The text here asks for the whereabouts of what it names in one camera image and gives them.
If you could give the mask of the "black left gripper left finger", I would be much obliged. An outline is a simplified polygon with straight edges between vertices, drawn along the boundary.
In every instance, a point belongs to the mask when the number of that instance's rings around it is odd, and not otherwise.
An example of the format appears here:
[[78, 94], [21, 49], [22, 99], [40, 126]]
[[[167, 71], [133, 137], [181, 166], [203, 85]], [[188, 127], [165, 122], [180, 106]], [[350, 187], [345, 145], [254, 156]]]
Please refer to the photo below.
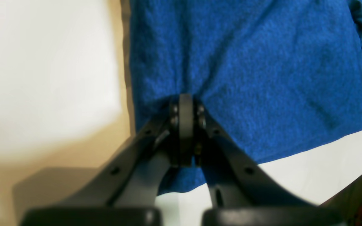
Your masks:
[[170, 168], [181, 167], [181, 99], [155, 115], [97, 176], [73, 195], [30, 210], [22, 226], [162, 226], [155, 204]]

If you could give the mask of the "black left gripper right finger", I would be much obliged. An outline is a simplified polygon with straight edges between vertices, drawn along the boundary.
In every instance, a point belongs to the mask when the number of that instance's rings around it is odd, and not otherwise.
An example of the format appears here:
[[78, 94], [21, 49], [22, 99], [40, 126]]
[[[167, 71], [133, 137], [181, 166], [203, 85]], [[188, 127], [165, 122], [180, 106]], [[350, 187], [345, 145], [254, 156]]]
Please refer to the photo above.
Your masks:
[[317, 207], [278, 185], [230, 139], [203, 104], [178, 98], [178, 166], [200, 167], [212, 201], [203, 226], [343, 226], [339, 212]]

